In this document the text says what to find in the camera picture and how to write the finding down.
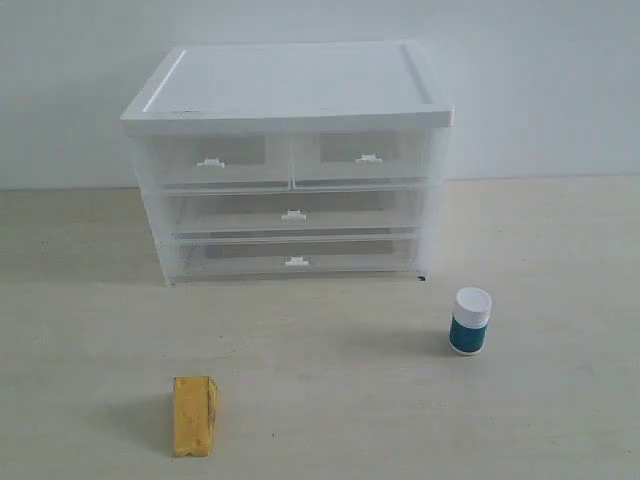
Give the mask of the teal bottle white cap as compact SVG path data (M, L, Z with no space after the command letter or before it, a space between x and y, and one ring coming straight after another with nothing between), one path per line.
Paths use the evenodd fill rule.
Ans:
M449 330L449 344L461 355L474 355L484 346L493 302L477 287L464 287L455 296Z

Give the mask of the yellow cheese wedge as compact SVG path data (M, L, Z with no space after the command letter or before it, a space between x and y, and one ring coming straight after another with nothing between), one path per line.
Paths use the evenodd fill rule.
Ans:
M207 457L214 447L218 388L211 377L175 377L173 455Z

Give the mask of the clear middle wide drawer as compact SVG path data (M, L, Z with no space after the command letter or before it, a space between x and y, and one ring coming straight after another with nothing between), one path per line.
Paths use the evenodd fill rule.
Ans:
M423 207L416 189L283 192L173 197L174 235L415 227Z

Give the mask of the clear wide drawer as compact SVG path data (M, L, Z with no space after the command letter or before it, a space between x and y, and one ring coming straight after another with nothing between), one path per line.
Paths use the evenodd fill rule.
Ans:
M283 192L173 197L174 235L415 227L423 207L416 189Z
M418 240L411 235L209 242L178 247L188 277L411 270Z

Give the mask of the white plastic drawer cabinet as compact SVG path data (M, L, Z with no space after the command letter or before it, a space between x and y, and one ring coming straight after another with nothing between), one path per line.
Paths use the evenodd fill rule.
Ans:
M121 116L132 164L165 280L170 284L250 276L400 273L431 269L446 150L454 109L440 91L420 46L409 40L263 45L190 45L172 49ZM426 181L408 186L300 189L292 180L291 141L298 135L369 131L428 132ZM285 136L290 146L287 189L167 189L159 183L157 143L171 137ZM283 192L416 189L423 210L415 227L174 235L173 197ZM405 271L249 274L188 278L178 247L209 242L411 235L414 267Z

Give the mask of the clear bottom wide drawer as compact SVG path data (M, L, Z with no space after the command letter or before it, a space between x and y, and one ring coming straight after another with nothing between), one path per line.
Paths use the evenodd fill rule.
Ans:
M188 277L411 270L418 240L411 235L209 242L178 247Z

